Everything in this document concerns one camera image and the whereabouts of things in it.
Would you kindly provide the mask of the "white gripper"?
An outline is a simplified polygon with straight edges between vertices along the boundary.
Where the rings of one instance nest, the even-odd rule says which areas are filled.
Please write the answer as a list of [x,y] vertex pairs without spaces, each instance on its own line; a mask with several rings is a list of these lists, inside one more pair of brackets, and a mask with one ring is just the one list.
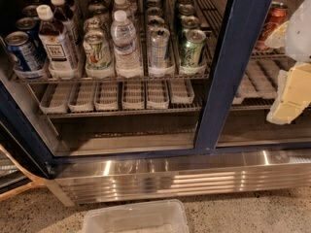
[[278,75],[278,96],[266,120],[289,124],[311,103],[311,0],[304,0],[291,18],[274,29],[264,43],[273,49],[283,48],[296,62],[289,71]]

